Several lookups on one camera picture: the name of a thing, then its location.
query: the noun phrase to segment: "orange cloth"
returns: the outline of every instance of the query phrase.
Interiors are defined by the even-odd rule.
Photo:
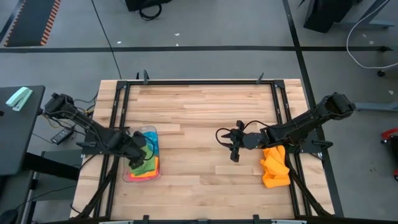
[[[265,174],[262,181],[267,188],[290,185],[289,168],[285,166],[285,147],[277,146],[263,149],[264,157],[260,164]]]
[[[135,176],[133,173],[130,173],[130,177],[133,178],[147,178],[147,177],[153,177],[157,175],[157,169],[159,169],[159,158],[155,156],[155,170],[146,172],[145,174]]]

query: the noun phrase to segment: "green cloth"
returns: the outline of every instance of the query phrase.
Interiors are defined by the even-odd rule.
[[[141,148],[144,152],[146,152],[147,156],[149,157],[152,155],[152,150],[148,148],[148,145]],[[130,168],[130,172],[132,172],[135,176],[145,174],[146,172],[154,171],[155,170],[155,156],[152,156],[151,159],[148,161],[144,161],[144,164],[140,167],[135,169]]]

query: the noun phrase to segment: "gray floor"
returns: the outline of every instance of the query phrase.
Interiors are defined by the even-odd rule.
[[[0,1],[0,27],[6,23],[16,0]],[[345,46],[348,29],[332,27],[327,34],[303,26],[308,3],[289,0],[301,46]],[[358,19],[373,0],[355,6],[345,21]],[[174,0],[155,21],[142,21],[118,0],[95,0],[113,47],[271,45],[293,46],[280,0]],[[391,1],[377,18],[398,24]],[[397,45],[398,27],[358,30],[351,45]],[[63,0],[50,40],[44,47],[107,47],[90,0]],[[382,66],[398,61],[396,52],[354,52],[365,65]],[[316,100],[335,91],[352,101],[391,102],[397,99],[398,72],[385,78],[375,70],[357,66],[346,52],[304,52]],[[295,52],[123,52],[116,53],[123,78],[135,78],[146,69],[154,78],[301,78]],[[0,86],[45,85],[44,102],[51,93],[90,99],[100,80],[118,79],[110,53],[0,54]],[[357,112],[344,121],[323,126],[335,178],[346,217],[398,220],[398,183],[392,178],[397,163],[380,145],[380,133],[397,126],[398,115]],[[38,119],[34,133],[51,138],[58,130]],[[74,149],[73,141],[53,146],[32,138],[30,152]],[[70,201],[39,203],[35,220],[64,220]]]

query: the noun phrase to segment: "hazard stripe mat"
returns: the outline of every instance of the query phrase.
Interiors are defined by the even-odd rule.
[[[45,45],[49,40],[60,3],[61,0],[24,0],[4,46]]]

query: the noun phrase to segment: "yellow cloth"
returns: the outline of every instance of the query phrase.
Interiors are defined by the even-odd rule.
[[[290,185],[289,168],[285,166],[285,147],[277,146],[263,149],[265,159],[260,164],[265,174],[262,181],[267,188]]]

